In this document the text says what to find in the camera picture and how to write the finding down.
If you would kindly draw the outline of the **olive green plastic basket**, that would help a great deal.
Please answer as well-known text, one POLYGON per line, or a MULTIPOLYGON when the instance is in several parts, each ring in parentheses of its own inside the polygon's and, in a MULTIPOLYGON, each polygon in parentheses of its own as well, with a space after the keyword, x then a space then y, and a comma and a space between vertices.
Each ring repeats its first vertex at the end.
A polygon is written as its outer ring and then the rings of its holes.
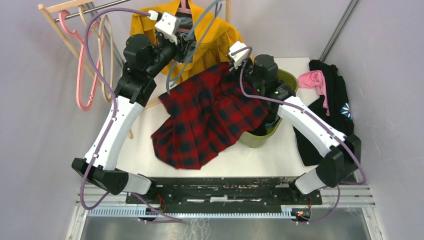
MULTIPOLYGON (((287 85, 287 87, 293 92, 295 93, 297 92, 299 88, 299 84, 298 84, 297 78, 293 74, 291 74, 288 71, 278 69, 277 75, 278 75, 278 80, 281 83, 284 83, 285 85, 287 85)), ((270 138, 276 132, 281 121, 282 119, 280 117, 276 118, 270 127, 265 128, 266 130, 265 135, 254 135, 250 132, 245 131, 241 135, 237 143, 241 143, 252 149, 259 148, 263 146, 266 143, 267 139, 270 138)))

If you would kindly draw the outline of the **metal rack rod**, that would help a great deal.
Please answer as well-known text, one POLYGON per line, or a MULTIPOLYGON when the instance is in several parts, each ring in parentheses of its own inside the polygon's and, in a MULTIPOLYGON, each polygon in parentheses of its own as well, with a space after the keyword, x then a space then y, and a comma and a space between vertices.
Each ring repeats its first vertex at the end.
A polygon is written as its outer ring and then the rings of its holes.
MULTIPOLYGON (((105 4, 102 4, 102 5, 99 5, 99 6, 96 6, 94 3, 84 3, 83 6, 86 7, 86 9, 82 11, 82 15, 84 16, 85 14, 92 14, 92 16, 93 16, 93 14, 97 13, 100 10, 111 8, 113 6, 117 6, 117 5, 129 2, 129 1, 130 0, 116 0, 116 1, 105 3, 105 4)), ((78 17, 79 15, 80 15, 79 12, 72 13, 72 14, 65 16, 64 19, 65 20, 72 19, 72 18, 78 17)), ((54 19, 55 23, 58 23, 59 21, 60 21, 59 18, 54 19)))

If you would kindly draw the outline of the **beige wooden hanger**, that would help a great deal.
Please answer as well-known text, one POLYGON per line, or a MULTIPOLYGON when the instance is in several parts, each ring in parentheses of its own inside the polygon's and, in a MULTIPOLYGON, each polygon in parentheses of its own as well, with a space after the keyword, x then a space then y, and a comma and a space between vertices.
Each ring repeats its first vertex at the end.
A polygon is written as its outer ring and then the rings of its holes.
MULTIPOLYGON (((85 17, 84 11, 86 10, 84 5, 79 5, 78 6, 78 13, 79 16, 82 20, 82 22, 85 24, 85 26, 88 25, 88 21, 85 17)), ((114 50, 113 50, 113 43, 114 43, 114 39, 113 39, 113 32, 112 33, 106 33, 106 30, 108 30, 107 27, 105 27, 105 25, 107 25, 111 30, 112 30, 112 25, 111 25, 111 21, 108 17, 108 15, 105 15, 104 17, 102 17, 100 19, 100 21, 96 21, 93 23, 93 25, 90 27, 90 33, 94 34, 95 37, 97 38, 97 46, 98 46, 98 58, 97 58, 97 69, 100 71, 101 75, 104 77, 105 76, 105 66, 104 66, 104 47, 105 47, 105 41, 106 41, 106 37, 109 37, 111 40, 111 43, 109 44, 110 46, 110 78, 109 78, 109 82, 108 85, 109 87, 113 87, 113 75, 114 75, 114 50)), ((107 103, 112 103, 112 94, 110 94, 107 89, 106 89, 106 85, 102 82, 99 81, 99 84, 101 86, 101 90, 102 90, 102 97, 103 99, 107 102, 107 103)))

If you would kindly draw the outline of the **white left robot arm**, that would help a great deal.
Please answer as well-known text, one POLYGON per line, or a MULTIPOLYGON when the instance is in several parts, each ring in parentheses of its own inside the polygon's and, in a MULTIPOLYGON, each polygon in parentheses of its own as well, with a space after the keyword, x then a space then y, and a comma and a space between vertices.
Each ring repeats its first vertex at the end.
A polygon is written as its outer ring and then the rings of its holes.
POLYGON ((83 158, 73 160, 74 171, 110 194, 138 193, 147 204, 156 200, 158 191, 151 186, 152 179, 118 169, 118 158, 130 128, 157 86, 154 78, 171 61, 186 60, 195 42, 193 36, 180 34, 172 42, 163 33, 156 34, 156 43, 145 34, 127 39, 123 50, 126 61, 113 92, 115 102, 92 147, 83 158))

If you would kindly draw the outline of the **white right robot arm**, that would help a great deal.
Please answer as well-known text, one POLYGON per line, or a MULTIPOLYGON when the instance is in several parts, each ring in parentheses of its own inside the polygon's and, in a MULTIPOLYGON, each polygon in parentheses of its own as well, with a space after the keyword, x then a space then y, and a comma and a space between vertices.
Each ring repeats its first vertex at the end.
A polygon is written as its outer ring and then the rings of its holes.
POLYGON ((278 67, 270 55, 259 55, 255 61, 245 60, 238 67, 239 85, 245 97, 257 99, 271 113, 288 121, 317 150, 315 168, 290 183, 289 199, 302 204, 315 190, 334 188, 355 171, 367 181, 361 166, 361 140, 346 135, 318 117, 285 83, 278 79, 278 67))

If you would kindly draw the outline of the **black skirt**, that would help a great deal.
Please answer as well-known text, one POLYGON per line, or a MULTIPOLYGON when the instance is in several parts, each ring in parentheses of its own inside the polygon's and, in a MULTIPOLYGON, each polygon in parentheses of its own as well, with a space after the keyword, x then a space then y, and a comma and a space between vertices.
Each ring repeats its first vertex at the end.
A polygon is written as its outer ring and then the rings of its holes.
POLYGON ((249 133, 254 136, 265 136, 269 134, 280 121, 280 117, 276 116, 273 121, 270 118, 266 118, 256 129, 249 133))

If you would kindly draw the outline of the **pink plastic hanger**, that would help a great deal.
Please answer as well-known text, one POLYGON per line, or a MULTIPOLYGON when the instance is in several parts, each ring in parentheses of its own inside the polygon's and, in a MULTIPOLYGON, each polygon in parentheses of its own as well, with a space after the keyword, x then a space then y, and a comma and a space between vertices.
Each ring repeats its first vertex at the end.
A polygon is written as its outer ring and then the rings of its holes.
POLYGON ((179 14, 191 15, 192 11, 191 11, 190 5, 188 4, 188 1, 187 0, 180 0, 176 12, 179 13, 179 14))
MULTIPOLYGON (((70 12, 68 10, 61 10, 58 13, 58 19, 59 19, 59 23, 62 27, 62 29, 65 31, 65 33, 73 38, 76 39, 78 41, 78 43, 80 44, 80 51, 79 51, 79 55, 78 55, 78 67, 77 67, 77 77, 76 77, 76 93, 75 93, 75 99, 76 99, 76 103, 77 106, 82 110, 82 111, 89 111, 92 107, 93 101, 94 101, 94 97, 96 94, 96 90, 97 90, 97 82, 98 82, 98 74, 95 73, 94 77, 93 77, 93 82, 92 82, 92 86, 91 86, 91 91, 90 91, 90 95, 88 97, 88 101, 86 103, 84 103, 83 101, 83 73, 84 73, 84 63, 85 63, 85 53, 86 53, 86 48, 85 48, 85 41, 83 40, 83 38, 81 37, 81 35, 79 34, 79 32, 77 30, 70 30, 66 24, 66 19, 65 17, 69 16, 70 12)), ((91 29, 94 30, 90 30, 90 33, 88 34, 88 37, 91 36, 91 33, 96 33, 99 34, 100 32, 100 22, 98 20, 96 20, 91 29)), ((104 34, 101 33, 99 35, 100 37, 98 37, 97 39, 100 39, 100 53, 102 53, 103 51, 103 47, 104 47, 104 42, 105 42, 105 38, 104 38, 104 34)), ((97 58, 97 69, 100 70, 102 67, 102 60, 100 58, 100 56, 97 58)))

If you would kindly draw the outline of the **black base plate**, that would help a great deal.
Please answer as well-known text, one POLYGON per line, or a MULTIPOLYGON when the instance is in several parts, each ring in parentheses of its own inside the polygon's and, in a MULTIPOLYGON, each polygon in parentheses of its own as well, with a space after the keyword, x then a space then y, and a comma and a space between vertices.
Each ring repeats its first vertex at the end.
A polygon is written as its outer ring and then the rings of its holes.
POLYGON ((155 177, 141 197, 166 214, 267 214, 281 206, 311 207, 323 203, 314 190, 304 195, 294 177, 155 177))

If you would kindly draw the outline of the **yellow skirt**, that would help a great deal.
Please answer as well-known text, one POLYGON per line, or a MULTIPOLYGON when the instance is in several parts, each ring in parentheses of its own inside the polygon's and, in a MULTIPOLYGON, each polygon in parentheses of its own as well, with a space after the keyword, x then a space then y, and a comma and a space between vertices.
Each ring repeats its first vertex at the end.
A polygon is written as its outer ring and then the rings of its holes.
MULTIPOLYGON (((168 12, 170 14, 176 14, 179 3, 180 0, 173 0, 161 5, 142 8, 139 11, 147 13, 149 10, 153 10, 161 13, 168 12)), ((188 4, 191 8, 191 18, 195 23, 202 16, 205 9, 195 5, 191 0, 188 0, 188 4)), ((214 14, 208 12, 201 19, 194 30, 196 40, 202 37, 213 18, 214 14)), ((145 34, 148 36, 151 43, 156 44, 155 24, 156 22, 150 20, 147 16, 135 13, 131 17, 130 36, 145 34)), ((182 83, 214 65, 221 62, 228 62, 229 58, 227 55, 229 53, 229 48, 237 41, 244 42, 237 29, 230 23, 217 17, 207 31, 206 36, 201 41, 200 46, 195 51, 192 62, 187 64, 184 71, 182 71, 184 63, 176 64, 174 69, 170 71, 171 79, 179 77, 177 78, 177 83, 182 83)))

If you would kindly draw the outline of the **wooden clothes rack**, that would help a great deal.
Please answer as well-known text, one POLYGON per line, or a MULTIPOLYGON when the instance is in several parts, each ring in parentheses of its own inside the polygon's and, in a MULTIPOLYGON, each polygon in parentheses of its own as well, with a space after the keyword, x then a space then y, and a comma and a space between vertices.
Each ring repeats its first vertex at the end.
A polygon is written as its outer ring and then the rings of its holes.
MULTIPOLYGON (((61 10, 67 10, 70 12, 70 14, 78 13, 78 6, 83 5, 85 3, 91 3, 90 0, 71 0, 67 2, 63 2, 54 6, 44 7, 43 4, 38 5, 38 9, 43 14, 45 19, 50 23, 52 28, 56 31, 56 33, 59 35, 59 37, 62 39, 62 41, 65 43, 65 45, 69 48, 69 50, 73 53, 76 59, 78 59, 78 55, 80 53, 80 47, 81 45, 78 43, 78 41, 75 38, 71 38, 68 36, 65 31, 62 29, 59 22, 55 23, 54 20, 59 18, 59 11, 61 10)), ((106 30, 106 33, 112 33, 112 30, 108 28, 106 30)), ((106 36, 105 40, 108 40, 109 44, 111 44, 110 37, 106 36)), ((115 56, 118 55, 117 50, 115 49, 115 43, 113 42, 113 52, 114 52, 114 61, 115 56)), ((92 77, 92 82, 94 79, 94 72, 89 68, 89 66, 84 63, 83 72, 87 72, 90 77, 92 77)), ((97 79, 97 87, 100 86, 99 84, 99 75, 97 79)))

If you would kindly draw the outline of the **pink garment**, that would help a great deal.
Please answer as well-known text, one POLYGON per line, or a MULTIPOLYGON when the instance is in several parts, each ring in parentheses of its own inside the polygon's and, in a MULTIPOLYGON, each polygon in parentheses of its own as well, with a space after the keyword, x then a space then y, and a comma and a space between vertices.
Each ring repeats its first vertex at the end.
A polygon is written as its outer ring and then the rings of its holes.
POLYGON ((326 115, 330 116, 330 109, 328 105, 328 94, 326 79, 321 70, 312 70, 300 75, 297 78, 299 88, 315 89, 316 93, 324 96, 323 108, 326 109, 326 115))

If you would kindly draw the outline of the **red plaid skirt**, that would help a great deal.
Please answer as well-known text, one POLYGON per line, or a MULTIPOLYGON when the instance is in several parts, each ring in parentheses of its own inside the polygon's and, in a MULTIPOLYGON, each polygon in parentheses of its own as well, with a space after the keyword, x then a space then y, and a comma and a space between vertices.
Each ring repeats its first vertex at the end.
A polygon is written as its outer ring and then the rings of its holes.
POLYGON ((176 169, 199 170, 257 129, 268 110, 240 83, 228 62, 216 64, 160 95, 168 119, 151 135, 155 156, 176 169))

